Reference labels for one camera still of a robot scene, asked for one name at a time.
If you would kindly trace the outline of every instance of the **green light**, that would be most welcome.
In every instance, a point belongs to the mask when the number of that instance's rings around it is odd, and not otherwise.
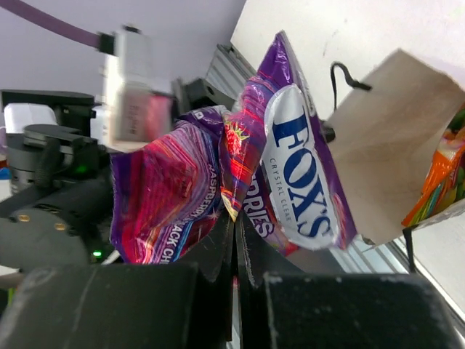
[[[76,173],[85,173],[87,172],[87,166],[86,165],[81,165],[76,169]]]

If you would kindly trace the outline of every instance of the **blue object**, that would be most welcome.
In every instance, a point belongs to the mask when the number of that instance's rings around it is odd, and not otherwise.
[[[9,173],[9,169],[4,167],[3,169],[0,169],[0,180],[9,180],[11,177],[11,174]]]

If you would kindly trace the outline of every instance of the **orange candy package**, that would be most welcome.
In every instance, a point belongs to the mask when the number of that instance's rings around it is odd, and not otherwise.
[[[465,104],[452,118],[434,152],[421,198],[402,224],[415,225],[465,198]]]

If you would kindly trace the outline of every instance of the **red fruit illustration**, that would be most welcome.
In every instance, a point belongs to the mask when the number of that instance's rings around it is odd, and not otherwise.
[[[238,123],[235,122],[227,121],[225,124],[225,130],[227,149],[231,156],[239,156],[242,159],[243,157],[240,154],[240,147],[242,146],[242,141],[246,140],[249,136],[244,136],[243,130],[240,128]]]

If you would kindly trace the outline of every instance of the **brown paper bag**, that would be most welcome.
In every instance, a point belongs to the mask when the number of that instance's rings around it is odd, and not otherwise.
[[[376,245],[402,235],[402,219],[420,198],[446,125],[465,102],[449,77],[404,51],[392,53],[353,90],[329,123],[330,149],[358,232]],[[423,221],[440,224],[465,201]]]

